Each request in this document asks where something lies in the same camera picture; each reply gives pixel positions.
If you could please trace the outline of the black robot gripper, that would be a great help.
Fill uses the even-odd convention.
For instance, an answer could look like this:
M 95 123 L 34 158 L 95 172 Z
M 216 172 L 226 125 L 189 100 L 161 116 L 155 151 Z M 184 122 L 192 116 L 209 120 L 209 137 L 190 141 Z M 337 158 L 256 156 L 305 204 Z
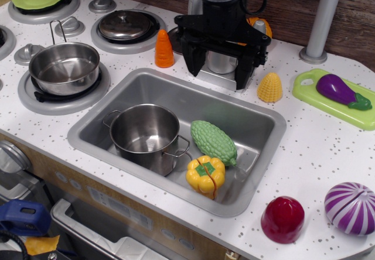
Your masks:
M 246 19 L 251 15 L 247 0 L 202 0 L 200 15 L 178 15 L 182 54 L 189 72 L 196 77 L 201 71 L 206 52 L 238 56 L 234 79 L 236 90 L 245 89 L 254 69 L 265 65 L 267 46 L 271 38 L 250 26 Z M 262 0 L 260 14 L 267 4 Z

